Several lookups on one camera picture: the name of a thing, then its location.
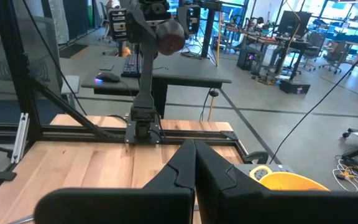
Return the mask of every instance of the floor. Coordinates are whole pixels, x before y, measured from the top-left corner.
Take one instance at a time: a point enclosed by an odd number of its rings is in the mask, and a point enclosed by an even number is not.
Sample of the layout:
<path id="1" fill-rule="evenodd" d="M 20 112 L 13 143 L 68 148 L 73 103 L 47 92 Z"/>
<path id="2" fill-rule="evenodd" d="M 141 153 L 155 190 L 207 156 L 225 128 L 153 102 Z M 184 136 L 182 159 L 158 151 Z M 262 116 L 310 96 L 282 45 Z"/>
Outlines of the floor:
<path id="1" fill-rule="evenodd" d="M 77 41 L 89 47 L 72 58 L 60 59 L 64 74 L 78 75 L 82 79 L 97 72 L 103 57 L 101 52 L 113 48 L 113 44 L 98 40 L 102 34 L 103 30 L 99 29 Z M 344 71 L 336 75 L 326 68 L 317 68 L 313 72 L 302 70 L 296 81 L 309 83 L 309 92 L 306 95 L 288 95 L 278 86 L 264 85 L 251 79 L 249 72 L 236 67 L 236 60 L 234 52 L 221 54 L 217 69 L 232 83 L 224 84 L 219 91 L 211 120 L 229 122 L 248 152 L 267 151 L 270 155 L 294 125 L 350 68 L 350 65 L 341 65 Z M 324 60 L 319 58 L 315 64 L 323 63 Z M 165 118 L 199 120 L 207 92 L 207 88 L 169 86 Z M 88 114 L 124 115 L 131 107 L 127 102 L 130 97 L 94 95 L 93 90 L 86 88 L 80 90 L 78 98 Z M 335 155 L 358 147 L 357 137 L 341 137 L 349 127 L 358 128 L 358 68 L 295 129 L 281 146 L 275 162 L 290 165 L 297 174 L 309 177 L 330 190 L 342 190 L 334 180 L 332 170 L 337 166 Z M 7 162 L 5 155 L 0 153 L 0 169 Z"/>

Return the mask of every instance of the wooden table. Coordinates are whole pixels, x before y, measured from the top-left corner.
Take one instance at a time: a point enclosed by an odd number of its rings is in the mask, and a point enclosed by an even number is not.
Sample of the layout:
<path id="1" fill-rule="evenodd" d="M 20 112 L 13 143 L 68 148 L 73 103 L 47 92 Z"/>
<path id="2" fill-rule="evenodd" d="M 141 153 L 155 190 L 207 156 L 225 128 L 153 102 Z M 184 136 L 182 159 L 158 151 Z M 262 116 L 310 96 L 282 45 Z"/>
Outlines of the wooden table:
<path id="1" fill-rule="evenodd" d="M 124 128 L 116 118 L 87 116 L 103 127 Z M 60 114 L 54 125 L 79 125 Z M 164 129 L 232 131 L 229 123 L 162 120 Z M 63 187 L 141 188 L 180 146 L 131 146 L 84 142 L 37 142 L 13 170 L 17 177 L 0 186 L 0 223 L 33 213 L 45 194 Z M 233 164 L 242 164 L 234 147 L 213 147 Z M 201 223 L 199 212 L 194 222 Z"/>

